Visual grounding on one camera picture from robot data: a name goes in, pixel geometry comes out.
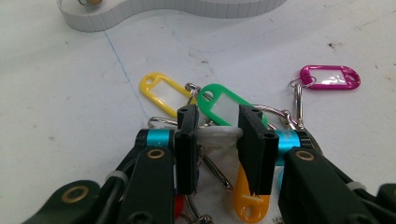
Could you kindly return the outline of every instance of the key ring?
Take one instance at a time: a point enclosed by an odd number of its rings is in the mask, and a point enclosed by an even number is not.
[[[308,83],[308,84],[304,84],[304,85],[301,85],[301,88],[309,88],[309,87],[311,87],[311,86],[313,86],[313,85],[315,85],[315,83],[317,83],[317,78],[316,77],[311,77],[312,78],[312,82],[311,83]],[[290,86],[292,87],[292,88],[296,88],[296,85],[297,84],[294,84],[293,85],[293,83],[294,82],[296,82],[297,80],[302,80],[300,77],[297,77],[297,78],[295,78],[294,80],[292,80],[289,84],[290,84]]]
[[[148,120],[148,127],[150,129],[159,129],[160,128],[160,127],[157,127],[154,124],[152,124],[152,122],[160,122],[160,123],[169,124],[169,125],[177,127],[177,121],[175,121],[175,120],[165,119],[165,118],[160,118],[160,117],[151,117]]]

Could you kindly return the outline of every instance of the metal clip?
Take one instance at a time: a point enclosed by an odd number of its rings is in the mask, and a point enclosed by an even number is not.
[[[195,221],[193,221],[191,224],[214,224],[210,215],[201,216],[191,195],[184,195],[184,199],[186,200],[186,205],[195,219]]]
[[[297,83],[296,81],[301,79],[300,77],[295,78],[290,82],[290,86],[294,88],[294,100],[296,103],[296,109],[297,109],[297,128],[299,130],[304,129],[304,123],[303,123],[303,88],[308,88],[313,86],[316,82],[317,79],[315,77],[311,77],[312,82],[308,83],[306,85],[302,85],[301,83]]]

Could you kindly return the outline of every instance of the white surface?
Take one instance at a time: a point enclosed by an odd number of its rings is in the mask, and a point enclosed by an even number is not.
[[[304,90],[304,126],[376,194],[396,180],[395,11],[394,0],[289,0],[242,20],[149,11],[88,34],[70,28],[55,1],[0,1],[1,222],[21,223],[69,182],[103,184],[148,118],[166,117],[138,90],[154,71],[295,114],[288,84],[303,66],[353,68],[354,91]],[[209,156],[235,180],[234,149]],[[240,223],[232,195],[203,171],[200,212]],[[262,223],[277,217],[273,197]]]
[[[76,0],[57,0],[70,27],[103,31],[144,11],[175,9],[209,18],[245,18],[269,12],[286,0],[111,0],[99,6],[82,6]]]

